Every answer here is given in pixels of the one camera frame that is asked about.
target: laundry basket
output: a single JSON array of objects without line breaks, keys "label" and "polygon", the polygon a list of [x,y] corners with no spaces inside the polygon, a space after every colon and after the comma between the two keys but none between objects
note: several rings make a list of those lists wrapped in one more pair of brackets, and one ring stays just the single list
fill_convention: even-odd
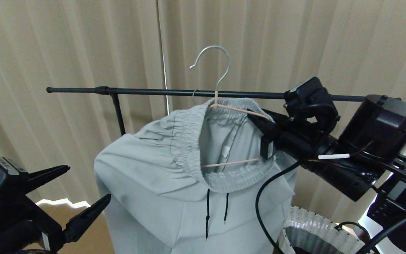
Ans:
[{"label": "laundry basket", "polygon": [[355,254],[364,246],[364,242],[335,226],[314,212],[291,206],[278,238],[280,249],[285,254]]}]

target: white zip tie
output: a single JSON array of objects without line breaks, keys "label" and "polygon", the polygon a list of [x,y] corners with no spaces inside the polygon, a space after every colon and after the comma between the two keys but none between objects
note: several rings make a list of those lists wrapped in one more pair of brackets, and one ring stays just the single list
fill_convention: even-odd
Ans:
[{"label": "white zip tie", "polygon": [[319,155],[318,159],[343,159],[349,157],[350,154],[331,154],[331,155]]}]

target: beige curtain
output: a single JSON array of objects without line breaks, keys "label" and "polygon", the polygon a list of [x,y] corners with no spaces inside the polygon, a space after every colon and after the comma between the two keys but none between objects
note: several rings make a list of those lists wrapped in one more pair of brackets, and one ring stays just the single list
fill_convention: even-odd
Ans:
[{"label": "beige curtain", "polygon": [[[95,201],[93,160],[120,136],[111,97],[47,87],[164,88],[157,2],[0,1],[0,155],[29,172],[71,170],[31,193]],[[161,96],[120,96],[127,132],[166,114]]]},{"label": "beige curtain", "polygon": [[[221,90],[284,92],[318,76],[332,94],[387,94],[406,100],[406,0],[159,1],[167,85],[213,90],[226,69],[216,49],[225,47],[232,66]],[[207,98],[195,98],[202,103]],[[170,98],[171,108],[193,106]],[[258,100],[284,112],[283,101]],[[359,103],[336,103],[338,136]],[[370,191],[354,203],[329,184],[300,170],[293,203],[332,220],[358,220],[372,201]]]}]

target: black drawstring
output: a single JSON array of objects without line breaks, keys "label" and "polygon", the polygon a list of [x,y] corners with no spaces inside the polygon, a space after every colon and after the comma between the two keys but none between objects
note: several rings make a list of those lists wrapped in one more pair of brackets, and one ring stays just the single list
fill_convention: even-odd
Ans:
[{"label": "black drawstring", "polygon": [[225,206],[225,217],[223,218],[223,223],[225,224],[225,222],[227,221],[227,213],[228,213],[228,194],[227,193],[227,206]]},{"label": "black drawstring", "polygon": [[207,206],[208,206],[208,215],[206,215],[206,241],[208,240],[208,222],[209,222],[209,189],[208,195],[206,197]]}]

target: clothing rack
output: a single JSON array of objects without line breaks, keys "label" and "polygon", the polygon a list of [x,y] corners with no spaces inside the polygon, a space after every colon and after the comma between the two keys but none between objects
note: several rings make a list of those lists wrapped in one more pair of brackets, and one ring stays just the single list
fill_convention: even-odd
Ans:
[{"label": "clothing rack", "polygon": [[[47,88],[48,93],[96,93],[99,95],[110,95],[116,108],[117,120],[121,135],[125,135],[123,116],[121,114],[118,95],[173,95],[173,96],[197,96],[214,97],[214,91],[209,90],[169,90],[169,89],[131,89],[99,86],[95,88]],[[236,92],[219,91],[219,97],[228,98],[257,98],[257,99],[284,99],[284,93],[263,93],[263,92]],[[352,95],[331,95],[334,101],[362,102],[364,96]]]}]

